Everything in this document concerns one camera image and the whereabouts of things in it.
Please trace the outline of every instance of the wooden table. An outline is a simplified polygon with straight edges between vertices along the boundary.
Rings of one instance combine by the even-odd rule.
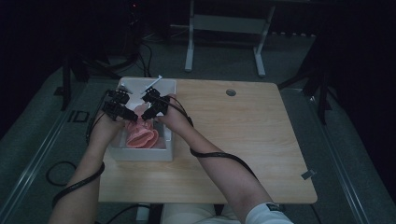
[[[276,203],[317,200],[311,179],[301,177],[307,168],[275,84],[178,79],[177,99],[194,127],[244,160]],[[114,161],[107,153],[99,201],[226,203],[188,145],[175,136],[172,162]]]

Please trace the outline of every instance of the white box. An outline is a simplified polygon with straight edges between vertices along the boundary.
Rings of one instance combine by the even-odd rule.
[[[129,91],[133,92],[133,94],[129,94],[130,100],[125,106],[133,110],[138,105],[143,104],[144,101],[141,98],[145,95],[145,92],[143,94],[140,92],[144,91],[154,80],[154,78],[137,77],[123,77],[120,79],[119,86],[123,83]],[[176,81],[174,79],[163,78],[153,88],[159,91],[161,96],[176,93]],[[126,139],[128,132],[124,128],[119,131],[117,136],[109,144],[110,155],[116,161],[172,161],[174,147],[173,132],[162,123],[153,122],[153,126],[159,133],[159,141],[164,141],[164,144],[162,144],[164,145],[163,148],[127,147]]]

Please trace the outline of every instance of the floor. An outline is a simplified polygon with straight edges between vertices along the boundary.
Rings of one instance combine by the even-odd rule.
[[[187,52],[186,30],[175,29],[164,41],[147,33],[140,52],[156,77],[196,78],[273,82],[279,84],[293,77],[314,37],[270,35],[262,52],[266,77],[258,77],[251,47],[230,43],[229,37],[202,32],[197,35],[193,68],[184,71]],[[116,63],[120,57],[112,57]],[[123,68],[117,73],[142,77],[143,64]],[[327,125],[316,115],[315,99],[302,94],[302,80],[282,90],[281,96],[292,127],[312,176],[318,201],[309,204],[284,204],[285,214],[294,223],[394,223],[396,208],[382,185],[364,146],[344,110],[328,97]],[[46,172],[58,161],[78,162],[85,144],[84,122],[73,122],[74,112],[92,112],[96,101],[117,80],[92,72],[88,83],[73,82],[73,97],[68,109],[60,111],[62,98],[54,90],[62,85],[62,72],[56,71],[44,83],[19,120],[0,142],[1,223],[44,223],[50,215],[52,197],[62,188],[46,180]],[[72,174],[70,167],[52,171],[64,182]],[[124,203],[101,203],[98,221],[105,223],[130,206]],[[158,208],[152,214],[158,215]],[[137,223],[136,209],[122,214],[113,223]]]

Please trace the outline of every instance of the person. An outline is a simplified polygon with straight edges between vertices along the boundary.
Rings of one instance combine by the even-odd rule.
[[[176,96],[170,96],[170,103],[177,105]],[[103,112],[99,114],[87,150],[67,186],[100,169],[107,145],[125,125],[123,120],[113,121]],[[186,117],[172,106],[168,106],[165,116],[159,116],[156,120],[180,135],[196,152],[222,152],[193,128]],[[222,216],[216,216],[213,205],[166,203],[162,213],[163,224],[291,223],[279,211],[262,184],[239,162],[225,158],[197,160],[228,202],[224,206]],[[62,197],[53,208],[49,223],[94,223],[98,206],[99,181],[100,177]]]

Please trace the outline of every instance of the pink object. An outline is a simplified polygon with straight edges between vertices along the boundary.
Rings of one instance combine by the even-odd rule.
[[[126,140],[127,147],[151,148],[158,140],[158,132],[153,128],[151,120],[142,120],[141,116],[147,109],[146,104],[138,105],[134,112],[138,116],[137,122],[131,121],[127,125],[129,135]]]

